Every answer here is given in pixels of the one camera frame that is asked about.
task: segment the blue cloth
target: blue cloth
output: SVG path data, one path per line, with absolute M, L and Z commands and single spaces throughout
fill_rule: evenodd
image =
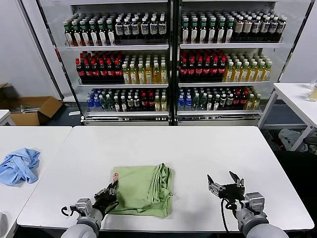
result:
M 13 186 L 21 179 L 28 183 L 38 180 L 38 177 L 31 171 L 39 166 L 40 152 L 23 148 L 8 154 L 0 164 L 0 182 Z

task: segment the drink refrigerator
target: drink refrigerator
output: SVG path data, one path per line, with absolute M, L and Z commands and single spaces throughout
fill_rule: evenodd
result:
M 39 47 L 43 50 L 50 70 L 56 81 L 67 81 L 76 103 L 82 114 L 85 125 L 256 125 L 262 115 L 273 90 L 273 83 L 283 76 L 287 62 L 299 39 L 309 12 L 314 4 L 313 0 L 18 0 L 24 14 L 29 20 L 30 28 L 34 30 Z M 195 43 L 182 42 L 182 14 L 187 12 L 206 11 L 256 11 L 277 12 L 287 17 L 287 25 L 278 42 L 235 41 L 230 43 Z M 65 37 L 64 21 L 74 14 L 86 15 L 124 12 L 153 12 L 165 13 L 166 35 L 153 37 L 151 40 L 133 39 L 120 40 L 115 45 L 71 46 Z M 222 82 L 214 80 L 186 80 L 180 78 L 180 57 L 185 52 L 223 51 L 224 53 L 265 54 L 273 62 L 269 81 L 259 82 Z M 130 55 L 154 55 L 165 57 L 167 68 L 167 82 L 132 84 L 124 82 L 102 81 L 89 83 L 81 80 L 76 71 L 75 59 L 80 53 L 91 54 L 120 54 L 123 57 Z M 189 110 L 178 108 L 179 89 L 193 88 L 227 88 L 253 86 L 261 94 L 260 107 L 257 110 Z M 158 110 L 138 110 L 113 112 L 111 110 L 94 110 L 87 103 L 87 95 L 91 90 L 112 89 L 121 93 L 123 89 L 135 93 L 157 91 L 161 100 L 164 92 L 167 97 L 166 110 L 162 106 Z

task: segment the green cloth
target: green cloth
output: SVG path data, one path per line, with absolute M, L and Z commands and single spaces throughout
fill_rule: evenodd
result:
M 119 205 L 110 213 L 167 217 L 172 211 L 171 184 L 174 171 L 158 166 L 116 167 Z

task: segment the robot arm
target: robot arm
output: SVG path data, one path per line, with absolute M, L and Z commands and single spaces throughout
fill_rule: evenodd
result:
M 270 225 L 267 215 L 263 212 L 264 197 L 259 192 L 251 192 L 244 195 L 244 179 L 230 171 L 230 175 L 235 181 L 232 184 L 220 185 L 214 183 L 209 175 L 209 190 L 222 199 L 221 212 L 223 224 L 229 233 L 224 213 L 223 202 L 226 201 L 226 209 L 232 210 L 234 217 L 238 220 L 239 231 L 246 238 L 288 238 L 287 234 L 280 228 Z
M 97 238 L 102 220 L 119 204 L 115 195 L 117 183 L 118 174 L 115 173 L 113 182 L 95 194 L 94 205 L 89 198 L 81 198 L 75 204 L 63 207 L 61 212 L 65 216 L 72 216 L 77 212 L 79 217 L 77 224 L 68 228 L 61 238 Z

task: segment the white table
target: white table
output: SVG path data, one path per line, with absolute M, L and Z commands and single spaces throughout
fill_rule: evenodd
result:
M 7 154 L 23 147 L 38 150 L 41 153 L 36 173 L 40 180 L 71 129 L 70 126 L 0 126 L 0 163 Z M 23 182 L 17 187 L 0 183 L 0 212 L 8 221 L 5 238 L 13 237 L 16 219 L 39 180 L 32 184 Z
M 15 125 L 9 110 L 0 110 L 0 125 Z
M 307 125 L 302 135 L 298 138 L 290 151 L 301 148 L 303 139 L 311 136 L 317 128 L 317 103 L 307 100 L 311 89 L 309 83 L 274 83 L 274 91 L 259 120 L 258 127 L 261 129 L 274 106 L 277 97 L 280 97 L 296 115 Z
M 246 192 L 266 199 L 269 221 L 284 230 L 312 229 L 314 223 L 257 127 L 77 126 L 55 163 L 42 177 L 18 217 L 26 227 L 66 229 L 77 215 L 60 212 L 79 198 L 106 187 L 116 166 L 166 163 L 175 170 L 173 211 L 166 219 L 107 215 L 102 230 L 143 232 L 222 232 L 220 202 L 208 190 L 207 174 L 232 183 L 229 170 L 245 179 Z M 237 231 L 231 211 L 228 228 Z

